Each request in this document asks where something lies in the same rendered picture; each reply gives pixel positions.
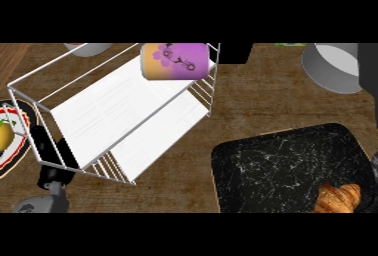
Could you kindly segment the yellow fruit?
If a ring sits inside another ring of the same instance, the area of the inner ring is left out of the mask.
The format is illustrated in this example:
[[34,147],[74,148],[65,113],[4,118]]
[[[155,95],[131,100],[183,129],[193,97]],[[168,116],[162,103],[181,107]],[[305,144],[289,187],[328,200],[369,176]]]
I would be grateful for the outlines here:
[[0,120],[0,151],[4,151],[12,144],[14,132],[12,130],[12,123],[7,120]]

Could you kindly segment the black marbled tray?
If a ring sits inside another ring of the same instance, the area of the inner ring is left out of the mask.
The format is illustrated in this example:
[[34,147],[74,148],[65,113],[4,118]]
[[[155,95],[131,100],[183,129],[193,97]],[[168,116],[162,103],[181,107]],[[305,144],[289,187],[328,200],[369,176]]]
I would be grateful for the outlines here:
[[326,123],[218,144],[211,169],[223,213],[307,213],[319,187],[360,186],[359,213],[378,213],[378,180],[350,130]]

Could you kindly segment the grey round bowl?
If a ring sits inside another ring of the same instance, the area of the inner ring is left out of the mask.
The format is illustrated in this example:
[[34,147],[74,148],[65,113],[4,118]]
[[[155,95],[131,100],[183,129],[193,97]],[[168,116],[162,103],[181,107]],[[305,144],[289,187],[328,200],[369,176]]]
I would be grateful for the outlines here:
[[74,51],[74,55],[78,57],[93,57],[103,53],[110,43],[65,43],[63,46],[68,50]]

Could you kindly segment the dark grey appliance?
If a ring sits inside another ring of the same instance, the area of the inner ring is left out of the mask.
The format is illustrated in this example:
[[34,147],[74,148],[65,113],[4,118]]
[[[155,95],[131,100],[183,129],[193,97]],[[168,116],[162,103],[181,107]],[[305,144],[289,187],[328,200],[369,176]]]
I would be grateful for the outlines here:
[[357,45],[359,84],[375,100],[375,125],[378,127],[378,43]]

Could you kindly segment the golden brown croissant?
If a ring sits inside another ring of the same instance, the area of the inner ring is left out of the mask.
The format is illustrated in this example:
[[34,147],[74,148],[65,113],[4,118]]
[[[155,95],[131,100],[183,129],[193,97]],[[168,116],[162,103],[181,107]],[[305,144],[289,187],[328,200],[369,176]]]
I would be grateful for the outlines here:
[[361,200],[360,186],[344,184],[333,187],[323,184],[313,207],[314,213],[353,213]]

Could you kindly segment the red rimmed patterned plate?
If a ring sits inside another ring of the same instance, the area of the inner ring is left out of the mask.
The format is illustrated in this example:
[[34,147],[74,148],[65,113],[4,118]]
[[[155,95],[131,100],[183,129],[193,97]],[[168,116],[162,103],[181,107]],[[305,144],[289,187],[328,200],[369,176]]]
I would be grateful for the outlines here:
[[17,100],[16,103],[17,105],[13,105],[10,99],[0,100],[0,120],[7,120],[12,123],[14,132],[12,144],[4,151],[0,151],[0,179],[19,164],[31,147],[23,128],[32,128],[38,124],[31,104],[22,100]]

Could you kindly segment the black block object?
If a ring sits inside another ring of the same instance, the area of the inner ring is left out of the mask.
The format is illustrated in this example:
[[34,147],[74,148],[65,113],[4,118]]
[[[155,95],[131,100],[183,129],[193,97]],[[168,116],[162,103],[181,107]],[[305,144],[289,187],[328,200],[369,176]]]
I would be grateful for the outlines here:
[[223,43],[220,45],[220,64],[245,64],[252,49],[251,42]]

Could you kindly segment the grey metal pot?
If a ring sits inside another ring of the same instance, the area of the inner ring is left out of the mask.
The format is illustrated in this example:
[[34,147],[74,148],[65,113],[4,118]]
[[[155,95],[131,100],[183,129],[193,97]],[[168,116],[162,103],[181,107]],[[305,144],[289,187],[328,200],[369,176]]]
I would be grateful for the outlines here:
[[354,94],[361,90],[356,43],[308,43],[301,66],[325,90],[338,94]]

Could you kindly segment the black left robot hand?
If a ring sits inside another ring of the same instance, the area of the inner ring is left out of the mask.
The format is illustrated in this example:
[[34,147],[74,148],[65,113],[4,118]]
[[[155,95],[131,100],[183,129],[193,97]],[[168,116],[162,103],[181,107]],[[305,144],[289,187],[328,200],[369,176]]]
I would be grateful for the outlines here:
[[[77,169],[78,164],[65,139],[60,139],[56,144],[51,144],[46,129],[40,125],[31,128],[31,136],[41,159],[54,164],[65,162],[68,167]],[[59,182],[62,185],[68,185],[74,175],[75,173],[69,170],[43,165],[37,185],[43,189],[46,189],[46,185],[53,181]]]

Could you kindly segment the purple and orange can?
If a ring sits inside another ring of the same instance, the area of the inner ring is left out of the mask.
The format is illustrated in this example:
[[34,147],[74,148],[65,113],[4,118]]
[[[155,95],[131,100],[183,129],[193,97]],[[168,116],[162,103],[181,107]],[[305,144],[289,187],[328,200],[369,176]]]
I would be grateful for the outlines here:
[[209,49],[203,43],[146,43],[140,70],[147,80],[199,80],[209,73]]

